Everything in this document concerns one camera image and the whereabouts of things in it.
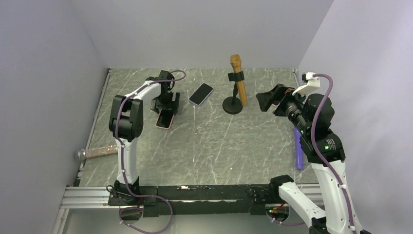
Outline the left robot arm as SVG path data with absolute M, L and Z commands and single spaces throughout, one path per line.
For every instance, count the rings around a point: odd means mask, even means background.
M 117 145 L 118 175 L 113 186 L 125 203 L 135 204 L 141 195 L 136 167 L 136 148 L 144 129 L 144 108 L 157 113 L 157 126 L 169 129 L 179 109 L 180 93 L 172 90 L 177 82 L 173 71 L 162 70 L 149 77 L 133 92 L 113 98 L 109 130 Z

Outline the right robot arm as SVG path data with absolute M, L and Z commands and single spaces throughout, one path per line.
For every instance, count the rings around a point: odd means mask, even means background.
M 269 183 L 269 198 L 286 202 L 303 220 L 311 234 L 363 234 L 347 186 L 345 152 L 340 138 L 331 130 L 334 116 L 327 95 L 303 98 L 282 84 L 256 95 L 261 111 L 276 105 L 277 117 L 287 117 L 300 134 L 301 149 L 314 170 L 324 208 L 308 198 L 288 175 Z

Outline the phone in purple case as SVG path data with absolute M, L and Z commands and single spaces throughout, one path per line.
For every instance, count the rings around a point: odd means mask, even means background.
M 200 106 L 211 95 L 214 88 L 206 83 L 202 83 L 189 97 L 190 103 Z

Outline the black microphone stand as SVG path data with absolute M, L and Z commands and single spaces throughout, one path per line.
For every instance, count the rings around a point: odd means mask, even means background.
M 226 113 L 231 114 L 231 115 L 236 115 L 242 111 L 243 106 L 241 104 L 240 99 L 237 97 L 238 88 L 236 85 L 234 74 L 228 73 L 227 76 L 230 82 L 232 81 L 234 82 L 234 88 L 233 88 L 232 96 L 224 99 L 222 103 L 222 108 Z

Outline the purple microphone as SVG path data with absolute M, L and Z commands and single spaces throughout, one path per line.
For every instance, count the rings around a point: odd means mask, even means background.
M 303 151 L 300 143 L 300 132 L 296 127 L 293 128 L 294 140 L 295 140 L 295 165 L 297 170 L 303 169 Z

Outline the gold microphone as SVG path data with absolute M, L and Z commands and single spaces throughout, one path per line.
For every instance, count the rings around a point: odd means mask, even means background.
M 242 106 L 247 105 L 246 90 L 244 84 L 244 75 L 242 71 L 242 60 L 239 54 L 231 55 L 230 64 L 233 68 L 233 74 L 235 77 L 236 85 L 239 91 L 239 98 Z

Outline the glitter silver microphone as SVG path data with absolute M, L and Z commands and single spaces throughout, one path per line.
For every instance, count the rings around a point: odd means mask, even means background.
M 117 150 L 118 148 L 116 145 L 91 148 L 91 149 L 82 149 L 82 150 L 77 151 L 77 153 L 75 153 L 75 158 L 78 160 L 86 160 L 88 158 L 116 154 Z

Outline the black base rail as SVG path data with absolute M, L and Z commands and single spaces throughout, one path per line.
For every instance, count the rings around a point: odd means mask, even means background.
M 107 186 L 109 206 L 143 209 L 144 217 L 161 215 L 265 215 L 283 204 L 266 184 L 140 186 L 140 197 Z

